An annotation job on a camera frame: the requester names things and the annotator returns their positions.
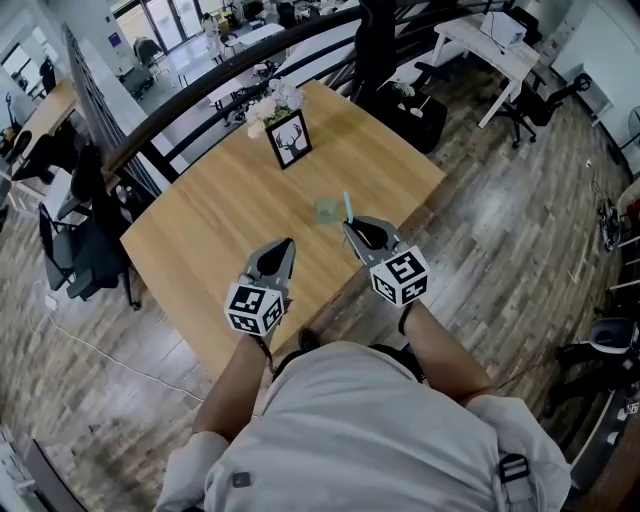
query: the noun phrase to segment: glass door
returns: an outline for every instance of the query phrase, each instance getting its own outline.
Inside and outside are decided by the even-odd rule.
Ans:
[[[187,38],[193,37],[202,32],[200,26],[200,16],[193,0],[172,0],[176,7],[176,12],[182,29]]]
[[[153,24],[162,39],[162,46],[164,46],[165,52],[182,43],[185,39],[181,33],[182,27],[178,27],[178,20],[168,0],[148,0],[145,4],[149,16],[151,16]]]

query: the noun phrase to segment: person's arm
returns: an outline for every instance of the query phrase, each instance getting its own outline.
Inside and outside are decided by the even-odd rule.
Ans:
[[[491,393],[491,379],[429,310],[416,301],[404,322],[404,332],[429,385],[466,405]]]
[[[215,432],[233,441],[251,420],[266,356],[255,340],[243,336],[231,361],[200,406],[193,433]]]

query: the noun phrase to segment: white cable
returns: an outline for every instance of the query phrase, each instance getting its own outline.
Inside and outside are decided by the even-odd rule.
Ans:
[[[36,281],[35,283],[33,283],[31,289],[33,290],[33,288],[35,287],[36,284],[42,284],[44,285],[44,283],[42,281]],[[40,327],[42,326],[43,322],[45,320],[51,320],[51,323],[53,324],[53,326],[58,329],[60,332],[64,333],[67,337],[71,338],[72,340],[76,340],[79,341],[80,343],[83,343],[84,345],[86,345],[89,348],[92,348],[93,350],[95,350],[96,352],[98,352],[102,357],[106,357],[109,361],[111,361],[112,363],[115,363],[117,365],[120,366],[124,366],[127,370],[136,373],[142,377],[145,377],[149,380],[152,380],[154,382],[157,382],[159,384],[162,384],[163,386],[168,387],[169,389],[173,389],[174,391],[179,391],[180,393],[184,393],[185,395],[189,395],[191,398],[194,398],[195,400],[197,400],[198,402],[202,402],[203,399],[194,395],[193,393],[191,393],[190,391],[187,391],[186,389],[182,389],[182,388],[177,388],[175,386],[172,386],[171,384],[167,384],[166,382],[164,382],[163,380],[158,379],[157,377],[154,377],[153,375],[149,375],[143,372],[140,372],[138,370],[135,370],[133,368],[131,368],[130,366],[127,366],[124,363],[121,363],[120,361],[117,361],[116,359],[114,359],[113,357],[111,357],[109,354],[107,354],[106,352],[103,352],[102,350],[100,350],[98,347],[96,347],[95,345],[92,345],[91,343],[88,343],[86,341],[84,341],[83,339],[78,338],[77,336],[74,336],[73,334],[69,334],[67,331],[65,331],[62,327],[60,327],[55,321],[54,319],[51,317],[51,315],[47,315],[45,316],[42,320],[40,320],[40,323],[38,323],[38,325],[36,326],[35,330],[33,329],[33,326],[31,325],[31,319],[27,316],[27,321],[29,322],[29,328],[31,329],[31,332],[33,332],[33,334],[35,335],[36,332],[40,329]]]

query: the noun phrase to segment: white t-shirt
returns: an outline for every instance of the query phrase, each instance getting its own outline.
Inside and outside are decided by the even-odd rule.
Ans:
[[[540,510],[560,510],[569,466],[524,402],[464,408],[385,354],[332,343],[287,366],[233,443],[203,432],[173,452],[156,510],[501,510],[503,451],[527,457]]]

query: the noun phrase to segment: picture frame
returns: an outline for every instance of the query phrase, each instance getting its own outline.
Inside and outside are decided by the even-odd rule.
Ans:
[[[312,149],[311,139],[300,109],[265,129],[273,152],[284,170]]]

